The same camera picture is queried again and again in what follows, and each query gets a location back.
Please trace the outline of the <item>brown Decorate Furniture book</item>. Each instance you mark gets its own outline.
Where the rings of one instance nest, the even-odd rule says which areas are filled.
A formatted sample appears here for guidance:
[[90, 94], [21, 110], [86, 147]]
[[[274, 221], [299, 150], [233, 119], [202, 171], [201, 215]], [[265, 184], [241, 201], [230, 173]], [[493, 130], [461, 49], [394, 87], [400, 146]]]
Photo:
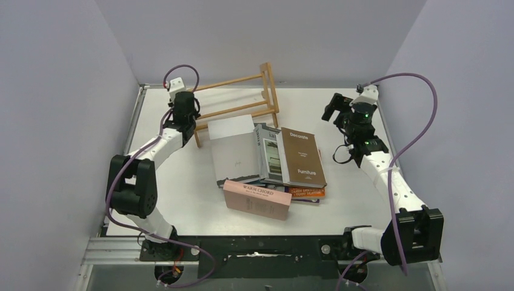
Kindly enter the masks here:
[[313, 189], [327, 185], [314, 134], [282, 127], [276, 142], [283, 184]]

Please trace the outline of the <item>grey magazine-style book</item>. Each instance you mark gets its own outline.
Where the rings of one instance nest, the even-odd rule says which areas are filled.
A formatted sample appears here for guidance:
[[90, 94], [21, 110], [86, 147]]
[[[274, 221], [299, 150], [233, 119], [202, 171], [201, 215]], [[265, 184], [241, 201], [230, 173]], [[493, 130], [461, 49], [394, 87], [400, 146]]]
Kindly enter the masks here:
[[257, 144], [260, 181], [269, 184], [283, 184], [281, 162], [279, 157], [277, 135], [280, 129], [256, 123], [254, 136]]

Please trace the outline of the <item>pink Warm Chord book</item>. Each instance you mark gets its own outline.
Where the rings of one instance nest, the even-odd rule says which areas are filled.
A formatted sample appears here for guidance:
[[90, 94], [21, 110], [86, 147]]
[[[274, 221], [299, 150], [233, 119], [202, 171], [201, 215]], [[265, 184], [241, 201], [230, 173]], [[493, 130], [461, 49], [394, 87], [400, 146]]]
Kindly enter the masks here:
[[226, 180], [223, 185], [226, 206], [266, 218], [285, 221], [292, 201], [290, 193]]

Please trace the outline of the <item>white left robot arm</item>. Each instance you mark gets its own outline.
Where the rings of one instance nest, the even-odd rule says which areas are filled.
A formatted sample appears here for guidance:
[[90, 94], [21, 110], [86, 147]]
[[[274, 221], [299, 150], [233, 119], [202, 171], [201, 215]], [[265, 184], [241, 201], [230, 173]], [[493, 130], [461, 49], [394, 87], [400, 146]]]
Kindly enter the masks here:
[[173, 153], [183, 148], [193, 136], [200, 116], [199, 101], [194, 93], [178, 92], [162, 117], [159, 133], [129, 155], [115, 155], [108, 172], [105, 210], [109, 220], [129, 228], [112, 217], [111, 211], [134, 222], [131, 228], [143, 233], [147, 240], [165, 244], [177, 242], [176, 229], [157, 209], [156, 171]]

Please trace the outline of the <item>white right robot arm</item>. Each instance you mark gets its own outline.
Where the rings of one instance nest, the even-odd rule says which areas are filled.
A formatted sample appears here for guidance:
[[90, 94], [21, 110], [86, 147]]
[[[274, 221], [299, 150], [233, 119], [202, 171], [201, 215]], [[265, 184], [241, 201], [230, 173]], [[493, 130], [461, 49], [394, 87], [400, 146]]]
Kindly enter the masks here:
[[407, 184], [393, 161], [385, 142], [375, 134], [372, 117], [376, 104], [356, 102], [335, 93], [325, 106], [322, 120], [329, 121], [344, 136], [343, 147], [373, 182], [392, 208], [392, 218], [384, 229], [353, 226], [345, 229], [341, 251], [350, 259], [365, 250], [382, 255], [391, 266], [420, 263], [439, 258], [444, 217], [431, 209]]

